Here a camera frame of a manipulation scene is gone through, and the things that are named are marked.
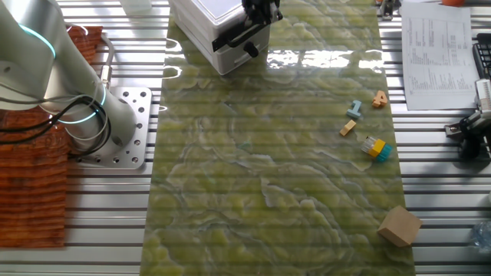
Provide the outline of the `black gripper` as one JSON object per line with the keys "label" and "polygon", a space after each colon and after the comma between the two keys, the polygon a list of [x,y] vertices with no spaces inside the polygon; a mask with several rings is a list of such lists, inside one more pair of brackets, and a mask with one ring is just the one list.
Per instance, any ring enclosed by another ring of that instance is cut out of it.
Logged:
{"label": "black gripper", "polygon": [[242,0],[242,7],[246,11],[245,26],[271,25],[283,19],[279,8],[280,0]]}

